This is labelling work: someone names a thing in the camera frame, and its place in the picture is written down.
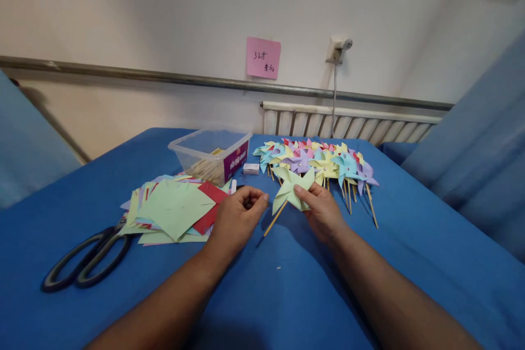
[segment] red paper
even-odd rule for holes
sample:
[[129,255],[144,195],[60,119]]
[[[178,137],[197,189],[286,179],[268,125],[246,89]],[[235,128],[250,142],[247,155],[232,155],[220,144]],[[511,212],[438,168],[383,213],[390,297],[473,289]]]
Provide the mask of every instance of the red paper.
[[201,217],[194,225],[193,228],[201,235],[204,235],[205,232],[215,223],[217,217],[217,211],[219,210],[219,205],[223,199],[228,197],[228,194],[223,192],[218,187],[212,185],[210,182],[205,182],[199,186],[199,190],[206,194],[209,198],[215,202],[215,206],[208,211],[203,217]]

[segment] blue curtain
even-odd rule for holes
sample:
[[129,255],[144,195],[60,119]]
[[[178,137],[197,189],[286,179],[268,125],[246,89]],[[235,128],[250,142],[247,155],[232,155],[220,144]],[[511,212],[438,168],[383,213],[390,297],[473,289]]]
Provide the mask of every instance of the blue curtain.
[[0,71],[0,209],[79,167],[68,145]]
[[525,263],[525,34],[402,167]]

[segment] pink sticky note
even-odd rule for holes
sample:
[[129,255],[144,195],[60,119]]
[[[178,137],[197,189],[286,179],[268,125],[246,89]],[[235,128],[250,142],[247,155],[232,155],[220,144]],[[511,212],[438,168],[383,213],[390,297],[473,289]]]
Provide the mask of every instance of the pink sticky note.
[[277,79],[281,43],[248,37],[246,40],[247,74],[254,77]]

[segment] left hand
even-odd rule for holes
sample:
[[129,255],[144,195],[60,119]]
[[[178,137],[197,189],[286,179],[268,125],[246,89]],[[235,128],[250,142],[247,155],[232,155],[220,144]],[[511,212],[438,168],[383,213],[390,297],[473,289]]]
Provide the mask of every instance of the left hand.
[[205,248],[215,256],[233,259],[246,245],[270,196],[251,186],[243,186],[219,205],[212,234]]

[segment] small white box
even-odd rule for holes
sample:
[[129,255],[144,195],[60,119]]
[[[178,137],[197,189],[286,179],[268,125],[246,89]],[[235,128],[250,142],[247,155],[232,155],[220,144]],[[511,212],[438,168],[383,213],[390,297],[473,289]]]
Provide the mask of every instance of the small white box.
[[246,175],[258,175],[259,164],[244,164],[244,166],[242,167],[242,173]]

